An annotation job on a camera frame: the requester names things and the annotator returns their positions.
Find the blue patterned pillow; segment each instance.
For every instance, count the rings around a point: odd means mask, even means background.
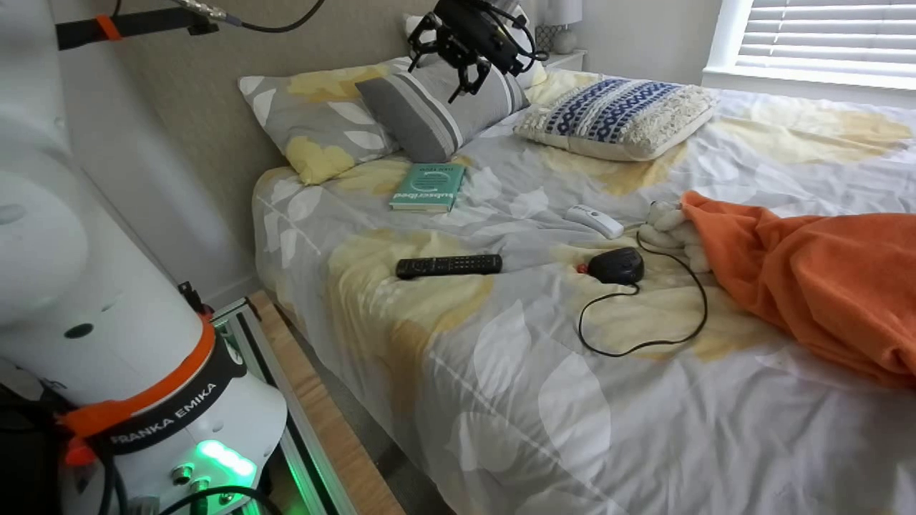
[[[607,78],[533,107],[515,131],[597,161],[654,161],[709,117],[706,90]]]

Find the computer mouse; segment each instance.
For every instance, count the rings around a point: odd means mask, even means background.
[[[600,283],[637,283],[644,276],[644,260],[637,248],[623,246],[623,248],[594,254],[583,271]]]

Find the green notebook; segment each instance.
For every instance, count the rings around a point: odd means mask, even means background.
[[[458,163],[415,163],[397,183],[390,207],[397,211],[450,211],[464,187]]]

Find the green led light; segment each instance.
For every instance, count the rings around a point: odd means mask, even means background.
[[[219,467],[231,469],[239,477],[252,477],[255,475],[255,463],[246,462],[242,454],[238,454],[235,449],[222,447],[219,442],[199,442],[198,452],[208,462],[218,462]]]

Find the orange blanket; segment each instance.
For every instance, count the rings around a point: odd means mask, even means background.
[[[686,193],[713,276],[809,351],[916,387],[916,214],[776,218]]]

